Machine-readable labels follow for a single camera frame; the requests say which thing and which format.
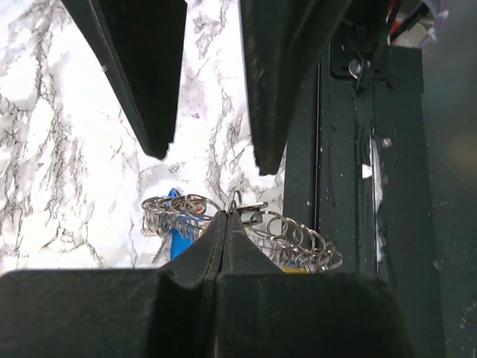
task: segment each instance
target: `screw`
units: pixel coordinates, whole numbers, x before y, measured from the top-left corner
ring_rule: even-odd
[[[384,148],[390,148],[392,145],[393,145],[393,141],[391,140],[391,138],[384,138],[382,140],[382,146]]]

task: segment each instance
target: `marble surface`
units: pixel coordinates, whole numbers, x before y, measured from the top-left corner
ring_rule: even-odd
[[[284,168],[260,177],[237,1],[189,1],[174,144],[145,156],[92,50],[58,0],[0,2],[0,274],[147,267],[143,199],[173,186],[280,210]]]

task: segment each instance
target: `purple cable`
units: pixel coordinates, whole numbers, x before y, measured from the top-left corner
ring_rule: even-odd
[[[427,45],[429,41],[434,40],[435,34],[439,31],[448,11],[447,0],[440,0],[439,13],[436,14],[434,25],[428,30],[427,35],[424,36],[419,45],[417,45],[418,48],[422,48]]]

